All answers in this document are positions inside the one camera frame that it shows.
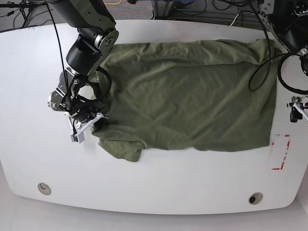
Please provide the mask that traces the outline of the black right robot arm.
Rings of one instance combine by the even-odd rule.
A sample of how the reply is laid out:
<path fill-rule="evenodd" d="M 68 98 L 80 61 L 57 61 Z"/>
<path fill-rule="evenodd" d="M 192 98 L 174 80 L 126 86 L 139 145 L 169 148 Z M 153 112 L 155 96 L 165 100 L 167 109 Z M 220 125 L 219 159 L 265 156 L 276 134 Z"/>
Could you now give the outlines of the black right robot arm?
<path fill-rule="evenodd" d="M 88 123 L 96 119 L 99 104 L 111 89 L 111 77 L 100 65 L 118 38 L 116 22 L 101 0 L 48 0 L 46 4 L 78 31 L 49 107 L 69 116 L 72 126 Z"/>

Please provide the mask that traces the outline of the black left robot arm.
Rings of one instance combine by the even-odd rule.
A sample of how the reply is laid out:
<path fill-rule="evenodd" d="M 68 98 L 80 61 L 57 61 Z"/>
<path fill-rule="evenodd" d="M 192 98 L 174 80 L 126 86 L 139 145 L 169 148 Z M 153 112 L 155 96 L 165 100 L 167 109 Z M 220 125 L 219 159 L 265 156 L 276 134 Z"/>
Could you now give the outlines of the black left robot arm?
<path fill-rule="evenodd" d="M 268 75 L 273 60 L 281 57 L 277 67 L 278 80 L 285 89 L 297 94 L 287 104 L 287 107 L 291 108 L 290 121 L 296 123 L 303 118 L 307 119 L 308 103 L 304 103 L 302 100 L 308 97 L 308 91 L 293 88 L 285 83 L 282 78 L 282 65 L 290 56 L 297 56 L 301 62 L 303 73 L 308 74 L 308 2 L 306 0 L 258 0 L 258 11 L 250 0 L 247 1 L 247 4 L 262 27 L 268 46 L 269 59 L 261 64 L 255 73 L 268 64 L 266 72 Z M 267 30 L 288 53 L 274 56 L 271 54 Z"/>

